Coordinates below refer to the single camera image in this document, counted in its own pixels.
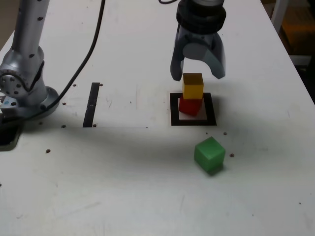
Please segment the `black square outline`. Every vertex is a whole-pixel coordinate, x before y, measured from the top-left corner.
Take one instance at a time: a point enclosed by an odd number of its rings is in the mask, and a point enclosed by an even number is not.
[[[182,93],[170,93],[171,122],[172,126],[216,126],[216,116],[213,109],[212,97],[209,92],[203,93],[207,120],[180,120],[178,111],[178,98]]]

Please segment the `red cube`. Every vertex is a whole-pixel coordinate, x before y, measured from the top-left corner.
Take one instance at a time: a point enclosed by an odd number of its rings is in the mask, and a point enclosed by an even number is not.
[[[195,117],[200,111],[202,99],[184,99],[181,96],[179,100],[179,111]]]

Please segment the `table surface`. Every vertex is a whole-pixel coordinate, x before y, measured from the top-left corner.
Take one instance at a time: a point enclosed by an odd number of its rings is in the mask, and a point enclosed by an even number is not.
[[[45,83],[58,92],[91,45],[99,5],[50,3],[40,45]],[[226,77],[199,61],[184,66],[203,73],[218,125],[172,127],[169,93],[182,87],[169,71],[177,4],[106,1],[66,105],[0,153],[1,236],[314,235],[314,104],[260,1],[224,6]],[[93,82],[104,84],[97,127],[82,128]],[[193,160],[209,136],[227,152],[214,177]]]

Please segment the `green cube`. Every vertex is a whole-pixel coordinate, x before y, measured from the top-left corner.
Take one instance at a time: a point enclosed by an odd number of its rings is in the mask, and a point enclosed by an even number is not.
[[[195,147],[195,161],[210,174],[222,169],[224,156],[225,149],[213,137]]]

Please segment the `gray robot arm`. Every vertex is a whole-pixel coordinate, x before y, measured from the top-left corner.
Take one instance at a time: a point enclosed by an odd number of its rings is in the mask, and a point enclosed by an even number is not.
[[[179,25],[171,62],[174,80],[179,81],[182,77],[185,57],[204,61],[217,78],[224,76],[224,50],[217,34],[226,16],[223,2],[224,0],[179,2],[176,15]],[[102,1],[101,17],[104,4]],[[29,118],[56,103],[44,113],[47,116],[58,106],[57,92],[46,87],[43,81],[44,52],[39,47],[48,5],[49,0],[20,0],[12,48],[0,65],[0,88],[6,95],[1,106],[4,120]]]
[[[6,95],[1,110],[6,119],[34,115],[58,97],[42,78],[44,52],[39,41],[48,5],[49,0],[20,1],[13,44],[0,65],[0,88]]]

